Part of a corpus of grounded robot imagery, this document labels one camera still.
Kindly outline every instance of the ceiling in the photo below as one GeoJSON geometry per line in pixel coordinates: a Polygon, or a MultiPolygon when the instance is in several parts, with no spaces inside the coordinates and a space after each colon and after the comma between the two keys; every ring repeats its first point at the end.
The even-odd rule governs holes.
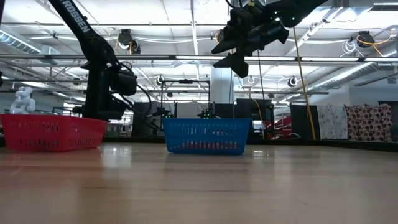
{"type": "MultiPolygon", "coordinates": [[[[229,19],[228,6],[224,0],[193,0],[193,9],[190,1],[183,0],[74,0],[83,15],[87,16],[89,23],[97,33],[104,37],[117,37],[120,30],[132,29],[132,34],[137,38],[156,39],[154,43],[138,40],[141,46],[142,55],[195,55],[195,44],[192,41],[194,36],[198,39],[197,54],[211,55],[212,48],[217,44],[211,37],[219,29],[222,29],[229,19]],[[196,29],[191,26],[192,21],[196,24],[196,29]],[[181,40],[183,43],[170,44],[164,43],[166,40],[181,40]]],[[[305,35],[331,10],[330,4],[314,10],[304,19],[297,28],[297,38],[305,35]]],[[[306,40],[299,48],[300,56],[311,57],[339,57],[344,54],[344,41],[351,36],[356,37],[359,31],[368,30],[376,41],[386,40],[392,28],[396,27],[398,13],[396,12],[369,12],[369,7],[359,9],[343,9],[329,22],[323,24],[319,30],[313,32],[312,36],[306,40]]],[[[63,24],[53,7],[47,0],[7,0],[4,9],[3,24],[13,32],[30,40],[34,44],[48,45],[60,52],[60,54],[81,54],[79,42],[72,39],[37,39],[50,36],[56,33],[59,37],[74,37],[68,27],[63,24]]],[[[296,56],[294,48],[294,35],[290,30],[290,41],[286,44],[273,42],[265,47],[261,52],[264,56],[296,56]]],[[[379,45],[382,49],[395,42],[395,38],[385,44],[379,45]]],[[[116,47],[118,55],[127,54],[120,47],[117,47],[115,40],[109,40],[109,44],[116,47]]],[[[370,55],[375,52],[373,48],[357,48],[360,53],[354,51],[346,54],[345,57],[357,57],[357,54],[370,55]]],[[[2,54],[23,54],[7,45],[0,45],[2,54]]],[[[33,67],[32,64],[41,63],[35,60],[10,60],[10,62],[22,65],[26,69],[31,69],[37,73],[28,73],[29,78],[35,77],[47,79],[50,77],[50,68],[42,63],[42,67],[33,67]]],[[[69,65],[79,63],[78,60],[61,60],[60,63],[69,65]]],[[[9,64],[2,64],[2,67],[11,67],[9,64]]],[[[344,65],[305,65],[303,75],[306,82],[312,83],[322,77],[344,67],[344,65]]],[[[68,68],[66,71],[62,67],[52,68],[52,73],[59,73],[59,79],[72,79],[79,77],[86,79],[86,70],[77,67],[68,68]]],[[[142,67],[136,71],[139,76],[139,83],[148,88],[158,88],[154,86],[155,79],[163,75],[166,79],[177,80],[180,78],[190,78],[209,80],[211,76],[211,65],[201,64],[197,70],[194,64],[183,64],[175,68],[170,67],[142,67]]],[[[287,80],[295,76],[300,78],[300,70],[296,65],[261,65],[261,73],[264,75],[264,88],[269,91],[280,91],[286,89],[287,80]]],[[[260,67],[258,65],[249,66],[249,74],[255,80],[259,80],[260,67]]],[[[261,84],[255,82],[254,85],[248,82],[248,78],[240,80],[235,78],[235,89],[260,88],[261,84]]],[[[61,83],[58,88],[63,89],[84,89],[85,84],[75,86],[71,83],[61,83]]],[[[140,100],[142,96],[133,96],[132,99],[140,100]]],[[[191,96],[175,95],[174,99],[189,99],[191,96]]]]}

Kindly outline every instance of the white robot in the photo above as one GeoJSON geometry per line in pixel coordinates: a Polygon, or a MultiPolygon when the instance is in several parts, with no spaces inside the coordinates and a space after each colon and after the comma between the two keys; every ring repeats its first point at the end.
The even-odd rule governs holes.
{"type": "Polygon", "coordinates": [[[31,87],[19,87],[15,93],[15,100],[10,107],[11,114],[29,114],[36,109],[36,101],[30,98],[31,87]]]}

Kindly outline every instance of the patterned curtain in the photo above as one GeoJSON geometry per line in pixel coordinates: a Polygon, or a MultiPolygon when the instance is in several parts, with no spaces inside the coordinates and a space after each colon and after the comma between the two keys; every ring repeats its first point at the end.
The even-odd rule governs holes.
{"type": "Polygon", "coordinates": [[[348,106],[348,139],[352,141],[391,141],[391,106],[348,106]]]}
{"type": "Polygon", "coordinates": [[[344,106],[317,106],[321,139],[348,139],[344,106]]]}

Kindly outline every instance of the red object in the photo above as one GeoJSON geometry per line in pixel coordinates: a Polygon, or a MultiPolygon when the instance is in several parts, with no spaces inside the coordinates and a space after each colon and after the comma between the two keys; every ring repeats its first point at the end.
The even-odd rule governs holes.
{"type": "Polygon", "coordinates": [[[106,121],[59,115],[1,115],[6,146],[18,151],[71,151],[101,145],[106,121]]]}

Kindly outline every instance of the black robotic arm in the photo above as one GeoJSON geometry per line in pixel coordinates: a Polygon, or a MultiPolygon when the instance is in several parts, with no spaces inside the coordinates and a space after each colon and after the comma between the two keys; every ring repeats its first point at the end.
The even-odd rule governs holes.
{"type": "Polygon", "coordinates": [[[126,109],[133,110],[133,104],[124,96],[135,94],[137,87],[150,101],[147,92],[137,84],[137,77],[131,68],[118,61],[112,46],[93,30],[87,22],[87,17],[81,14],[72,0],[49,2],[74,33],[87,59],[87,63],[81,67],[89,71],[83,117],[101,120],[121,119],[126,109]],[[109,88],[114,93],[119,93],[124,101],[114,97],[109,88]]]}

